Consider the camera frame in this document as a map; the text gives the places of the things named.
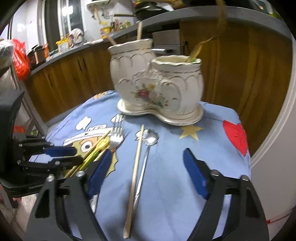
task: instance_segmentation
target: blue gripper pad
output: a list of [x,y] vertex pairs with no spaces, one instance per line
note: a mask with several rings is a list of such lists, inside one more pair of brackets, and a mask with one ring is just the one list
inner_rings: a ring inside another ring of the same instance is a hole
[[210,169],[205,162],[197,160],[191,150],[186,148],[183,152],[183,162],[194,184],[196,192],[204,199],[208,199],[207,188]]
[[63,147],[63,146],[51,147],[45,152],[45,154],[50,155],[51,157],[75,156],[76,153],[77,153],[77,149],[75,147]]
[[99,160],[99,165],[97,166],[91,178],[89,179],[89,189],[87,192],[89,199],[100,193],[101,186],[103,184],[107,171],[111,165],[111,161],[112,154],[111,151],[108,149],[106,150],[101,160]]

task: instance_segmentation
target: wooden cabinet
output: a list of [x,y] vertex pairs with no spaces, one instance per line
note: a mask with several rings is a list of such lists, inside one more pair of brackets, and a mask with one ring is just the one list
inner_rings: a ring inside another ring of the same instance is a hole
[[[209,38],[215,28],[215,20],[181,22],[181,40],[188,42],[185,54]],[[254,154],[286,96],[292,68],[291,40],[265,28],[229,21],[223,35],[203,46],[199,58],[205,83],[202,100],[236,110]]]
[[90,97],[114,89],[110,76],[109,43],[70,54],[46,66],[25,81],[44,122],[84,103]]

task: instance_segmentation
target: red heart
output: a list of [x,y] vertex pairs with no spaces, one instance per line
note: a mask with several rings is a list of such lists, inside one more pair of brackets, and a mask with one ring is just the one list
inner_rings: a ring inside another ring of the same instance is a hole
[[230,142],[235,146],[237,150],[240,151],[243,156],[246,156],[248,150],[248,142],[247,135],[243,126],[240,123],[235,125],[227,120],[224,120],[223,128]]

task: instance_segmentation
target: cartoon eye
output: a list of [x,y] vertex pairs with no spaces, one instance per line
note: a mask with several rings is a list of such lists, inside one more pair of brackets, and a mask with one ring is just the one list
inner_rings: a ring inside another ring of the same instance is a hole
[[91,141],[86,141],[82,144],[80,150],[82,153],[87,152],[91,147],[92,147],[93,143]]

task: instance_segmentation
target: table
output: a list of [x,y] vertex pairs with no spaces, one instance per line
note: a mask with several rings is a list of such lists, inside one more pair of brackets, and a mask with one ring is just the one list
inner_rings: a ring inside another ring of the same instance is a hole
[[[69,114],[48,136],[55,145],[70,145],[85,152],[97,137],[92,130],[112,127],[111,119],[118,113],[120,97],[115,91],[96,95]],[[123,124],[125,140],[116,150],[115,170],[105,178],[101,188],[96,218],[109,241],[123,239],[129,188],[137,141],[135,134],[141,124],[159,134],[159,142],[151,147],[139,205],[131,231],[133,241],[184,241],[192,232],[205,204],[184,167],[183,150],[189,147],[195,157],[223,175],[239,178],[250,176],[250,154],[245,132],[237,113],[229,108],[201,102],[203,118],[193,126],[178,127],[161,122],[152,115],[126,116]],[[87,136],[80,139],[79,134]],[[138,177],[144,158],[142,146]],[[47,162],[51,157],[33,156],[31,161]],[[222,234],[229,209],[230,196],[224,198],[223,210],[214,237]],[[66,213],[72,232],[81,237],[71,206]]]

